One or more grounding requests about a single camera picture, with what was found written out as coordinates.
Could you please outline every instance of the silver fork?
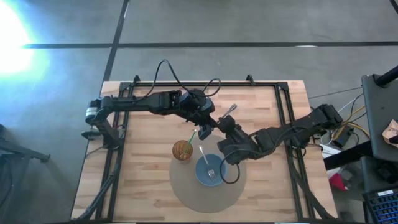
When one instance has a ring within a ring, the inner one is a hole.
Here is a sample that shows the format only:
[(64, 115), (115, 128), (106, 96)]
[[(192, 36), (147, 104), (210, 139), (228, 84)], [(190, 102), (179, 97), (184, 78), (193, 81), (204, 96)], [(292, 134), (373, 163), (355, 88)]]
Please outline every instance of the silver fork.
[(228, 111), (225, 112), (225, 114), (221, 118), (225, 118), (227, 115), (229, 115), (232, 111), (234, 111), (238, 106), (236, 104), (232, 104), (232, 106), (228, 109)]
[(214, 181), (216, 181), (216, 173), (214, 172), (213, 169), (210, 169), (209, 162), (206, 159), (206, 156), (205, 156), (205, 153), (203, 152), (202, 146), (199, 146), (199, 149), (200, 149), (201, 154), (203, 155), (203, 158), (205, 158), (205, 162), (207, 164), (207, 168), (206, 168), (207, 174), (209, 175), (210, 180), (214, 182)]

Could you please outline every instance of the concrete floor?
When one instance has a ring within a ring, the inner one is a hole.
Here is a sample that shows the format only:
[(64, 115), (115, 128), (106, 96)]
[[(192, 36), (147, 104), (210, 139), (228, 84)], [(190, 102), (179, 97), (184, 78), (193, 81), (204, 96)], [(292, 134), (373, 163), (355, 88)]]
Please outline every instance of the concrete floor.
[[(32, 161), (10, 223), (68, 220), (87, 141), (86, 105), (100, 92), (110, 49), (27, 49), (23, 43), (111, 43), (123, 0), (0, 2), (0, 123), (10, 140), (51, 161)], [(397, 41), (388, 0), (131, 0), (129, 42)], [(397, 65), (398, 47), (119, 49), (110, 80), (152, 80), (167, 58), (181, 80), (305, 80), (308, 96), (358, 87), (361, 75)], [(159, 80), (172, 80), (164, 68)], [(341, 108), (361, 90), (310, 99)], [(363, 105), (358, 100), (357, 107)], [(342, 111), (347, 118), (349, 110)], [(367, 126), (366, 119), (358, 121)]]

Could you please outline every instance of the cup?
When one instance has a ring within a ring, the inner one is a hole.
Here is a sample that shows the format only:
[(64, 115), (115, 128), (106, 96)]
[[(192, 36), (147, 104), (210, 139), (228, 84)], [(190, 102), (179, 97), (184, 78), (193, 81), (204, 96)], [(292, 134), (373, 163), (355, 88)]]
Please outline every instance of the cup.
[(173, 156), (182, 164), (188, 164), (191, 161), (192, 153), (192, 145), (185, 140), (180, 140), (173, 146)]

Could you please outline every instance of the blue plate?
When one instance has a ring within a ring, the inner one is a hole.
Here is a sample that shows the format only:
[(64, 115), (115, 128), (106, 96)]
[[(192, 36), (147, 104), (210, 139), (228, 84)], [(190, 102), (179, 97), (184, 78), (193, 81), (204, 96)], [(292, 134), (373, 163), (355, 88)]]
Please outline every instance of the blue plate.
[[(207, 173), (207, 164), (205, 162), (205, 158), (203, 156), (198, 160), (197, 164), (195, 165), (195, 176), (199, 180), (201, 184), (207, 187), (215, 187), (220, 185), (223, 182), (223, 179), (220, 176), (220, 164), (222, 158), (214, 154), (206, 154), (206, 159), (209, 162), (210, 169), (214, 170), (216, 174), (216, 180), (212, 181)], [(226, 176), (226, 162), (224, 162), (221, 171), (223, 173), (223, 177)]]

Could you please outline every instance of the round placemat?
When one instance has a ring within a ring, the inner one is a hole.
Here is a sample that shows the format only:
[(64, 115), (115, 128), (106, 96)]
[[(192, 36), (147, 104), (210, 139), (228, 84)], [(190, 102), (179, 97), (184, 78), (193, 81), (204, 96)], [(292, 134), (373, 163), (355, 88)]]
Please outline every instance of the round placemat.
[[(202, 154), (198, 148), (203, 146), (205, 154), (216, 154), (222, 159), (224, 155), (220, 153), (217, 143), (223, 138), (215, 135), (208, 136), (204, 141), (197, 137), (192, 139), (193, 154), (188, 164), (182, 164), (175, 158), (170, 163), (170, 184), (173, 188), (175, 196), (180, 201), (197, 212), (213, 213), (222, 211), (233, 205), (241, 196), (246, 184), (246, 165), (241, 162), (241, 177), (235, 184), (222, 183), (216, 187), (206, 187), (202, 185), (195, 177), (195, 165), (201, 158)], [(236, 166), (231, 166), (227, 162), (227, 181), (233, 181), (238, 176)]]

